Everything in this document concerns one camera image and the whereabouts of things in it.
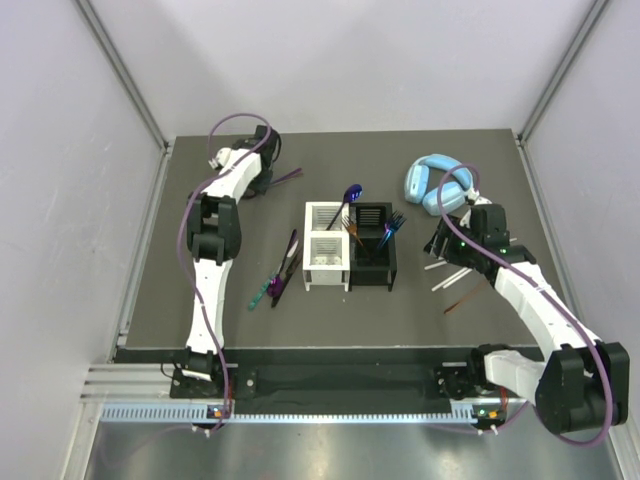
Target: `headphone ear cup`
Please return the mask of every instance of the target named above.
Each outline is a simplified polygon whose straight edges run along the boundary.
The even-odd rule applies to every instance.
[[[427,193],[429,167],[413,165],[404,181],[404,199],[411,203],[420,203]]]
[[[440,216],[440,209],[438,208],[438,189],[431,190],[422,200],[422,206],[424,209],[434,217]],[[442,206],[445,213],[451,213],[456,208],[464,205],[465,197],[462,187],[456,182],[447,182],[442,187]]]

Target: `blue fork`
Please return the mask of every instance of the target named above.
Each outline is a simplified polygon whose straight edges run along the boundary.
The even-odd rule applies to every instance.
[[[395,235],[406,220],[407,219],[402,214],[402,212],[399,212],[398,210],[393,212],[391,218],[384,224],[384,235],[380,239],[380,243],[378,243],[377,250],[381,250],[382,247],[384,247],[384,244],[389,241],[391,235]]]

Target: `gray wall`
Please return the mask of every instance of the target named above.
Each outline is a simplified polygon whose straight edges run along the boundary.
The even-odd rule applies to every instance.
[[[632,356],[640,411],[640,3],[611,2],[530,142],[585,322]]]
[[[519,129],[591,0],[93,3],[173,136]]]
[[[0,65],[0,478],[50,479],[159,152],[69,0],[3,2]]]

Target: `metal floor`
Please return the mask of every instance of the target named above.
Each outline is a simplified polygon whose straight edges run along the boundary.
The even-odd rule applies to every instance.
[[[169,432],[117,468],[102,462],[100,448],[107,461],[118,463],[164,428],[102,424],[86,479],[621,478],[608,442],[594,449],[565,445],[531,409],[498,436],[418,425],[227,425],[209,440],[189,429]]]

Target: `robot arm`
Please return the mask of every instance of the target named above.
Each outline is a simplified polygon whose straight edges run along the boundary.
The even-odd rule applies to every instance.
[[[198,195],[189,214],[187,247],[193,256],[196,286],[208,307],[211,328],[221,348],[224,346],[222,314],[227,277],[242,243],[237,204],[247,189],[256,193],[266,191],[272,177],[273,155],[280,142],[278,133],[271,130],[271,137],[262,148],[247,156],[266,133],[266,127],[259,126],[252,138],[218,152],[210,161],[213,168],[222,167],[218,180]],[[200,300],[195,296],[187,348],[196,354],[215,355],[218,352],[200,307]],[[211,380],[208,366],[184,373]]]
[[[510,245],[504,209],[482,197],[471,200],[479,201],[462,218],[450,219],[468,238],[531,277],[537,287],[466,245],[443,220],[425,250],[483,274],[518,313],[539,345],[544,361],[530,360],[506,345],[482,345],[472,351],[467,362],[470,382],[488,390],[503,386],[525,398],[536,406],[543,424],[552,433],[599,427],[604,419],[605,400],[593,359],[573,326],[541,292],[564,304],[544,279],[531,253],[522,245]],[[624,423],[629,395],[628,354],[619,343],[604,343],[582,328],[595,342],[607,369],[614,400],[613,425]]]

